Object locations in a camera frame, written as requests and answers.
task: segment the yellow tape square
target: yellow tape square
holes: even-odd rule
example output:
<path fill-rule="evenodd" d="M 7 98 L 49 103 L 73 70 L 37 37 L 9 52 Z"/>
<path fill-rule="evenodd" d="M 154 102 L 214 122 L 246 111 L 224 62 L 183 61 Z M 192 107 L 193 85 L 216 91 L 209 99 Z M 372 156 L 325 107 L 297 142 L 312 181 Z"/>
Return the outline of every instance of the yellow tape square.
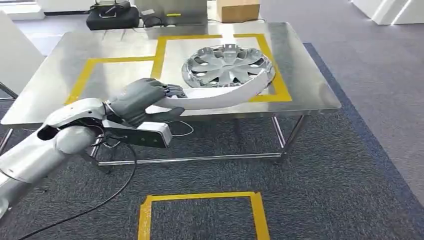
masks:
<path fill-rule="evenodd" d="M 257 240 L 270 240 L 267 218 L 265 216 L 262 197 L 259 192 L 215 192 L 215 193 L 196 193 L 179 195 L 148 195 L 144 203 L 140 206 L 140 219 L 138 222 L 138 240 L 150 240 L 150 229 L 152 219 L 152 202 L 187 200 L 187 199 L 215 199 L 215 198 L 240 198 L 249 197 L 253 212 L 253 222 L 256 229 Z"/>
<path fill-rule="evenodd" d="M 284 82 L 283 76 L 278 68 L 274 59 L 271 49 L 267 43 L 264 34 L 249 33 L 249 34 L 234 34 L 234 38 L 256 38 L 260 50 L 272 61 L 275 68 L 275 78 L 272 80 L 272 86 L 275 94 L 257 95 L 249 100 L 249 102 L 291 102 L 289 90 Z M 165 60 L 165 51 L 167 41 L 171 40 L 188 40 L 188 39 L 220 39 L 222 35 L 177 35 L 177 36 L 159 36 L 157 38 L 157 46 L 155 56 L 142 56 L 142 57 L 114 57 L 114 58 L 89 58 L 85 63 L 75 85 L 73 86 L 65 104 L 71 104 L 78 100 L 84 87 L 90 78 L 90 75 L 97 63 L 123 63 L 123 62 L 138 62 L 138 61 L 153 61 L 153 67 L 150 77 L 160 79 L 162 75 L 162 68 Z"/>

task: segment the gray carpet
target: gray carpet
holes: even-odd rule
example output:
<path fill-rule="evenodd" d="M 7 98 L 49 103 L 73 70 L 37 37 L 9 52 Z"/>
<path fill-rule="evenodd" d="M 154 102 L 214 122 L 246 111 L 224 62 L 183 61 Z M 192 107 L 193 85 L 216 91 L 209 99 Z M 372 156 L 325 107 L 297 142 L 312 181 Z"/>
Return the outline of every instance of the gray carpet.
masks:
<path fill-rule="evenodd" d="M 424 210 L 400 177 L 315 49 L 306 45 L 343 110 L 310 119 L 289 159 L 223 160 L 140 165 L 134 181 L 110 204 L 30 239 L 133 240 L 146 195 L 261 192 L 271 239 L 421 240 Z M 289 129 L 295 119 L 281 118 Z M 141 156 L 258 153 L 278 145 L 270 119 L 191 122 L 193 135 L 168 150 L 137 148 Z M 184 131 L 178 126 L 174 131 Z M 123 148 L 119 158 L 131 158 Z M 106 150 L 101 157 L 109 159 Z M 31 192 L 0 229 L 13 240 L 87 209 L 116 191 L 131 166 L 104 175 L 78 157 Z M 152 240 L 255 239 L 244 198 L 154 202 Z"/>

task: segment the robotic arm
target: robotic arm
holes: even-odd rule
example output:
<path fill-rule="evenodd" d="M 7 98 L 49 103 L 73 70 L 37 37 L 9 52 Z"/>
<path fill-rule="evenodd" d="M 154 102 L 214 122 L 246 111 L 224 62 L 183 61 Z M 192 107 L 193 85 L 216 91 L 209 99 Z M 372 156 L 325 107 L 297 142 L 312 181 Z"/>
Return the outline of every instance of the robotic arm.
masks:
<path fill-rule="evenodd" d="M 37 131 L 0 156 L 0 222 L 34 185 L 71 155 L 90 147 L 99 135 L 109 132 L 124 143 L 166 148 L 172 135 L 163 122 L 180 116 L 184 109 L 145 111 L 165 96 L 184 98 L 185 94 L 177 85 L 142 78 L 105 102 L 86 98 L 50 114 Z"/>

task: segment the gray glove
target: gray glove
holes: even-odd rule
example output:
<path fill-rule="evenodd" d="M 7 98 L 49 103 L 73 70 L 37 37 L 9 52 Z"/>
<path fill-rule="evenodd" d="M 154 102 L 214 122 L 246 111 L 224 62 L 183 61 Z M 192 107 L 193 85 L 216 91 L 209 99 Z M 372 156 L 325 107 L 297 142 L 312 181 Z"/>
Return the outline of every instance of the gray glove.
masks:
<path fill-rule="evenodd" d="M 143 122 L 167 122 L 179 117 L 184 108 L 176 107 L 167 112 L 148 114 L 146 108 L 164 97 L 186 98 L 178 85 L 165 85 L 153 78 L 142 78 L 124 87 L 121 92 L 105 103 L 118 117 L 133 127 Z"/>

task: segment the white curved handle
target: white curved handle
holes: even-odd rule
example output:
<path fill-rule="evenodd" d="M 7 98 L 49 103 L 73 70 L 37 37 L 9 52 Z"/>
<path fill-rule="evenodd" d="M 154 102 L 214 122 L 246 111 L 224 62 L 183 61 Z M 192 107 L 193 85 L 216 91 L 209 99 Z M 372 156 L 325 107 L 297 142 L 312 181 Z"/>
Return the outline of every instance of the white curved handle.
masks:
<path fill-rule="evenodd" d="M 181 107 L 186 110 L 227 108 L 245 103 L 260 94 L 274 79 L 274 76 L 274 68 L 270 72 L 263 69 L 255 79 L 241 86 L 187 88 L 184 89 L 187 98 L 166 97 L 154 105 L 166 109 Z"/>

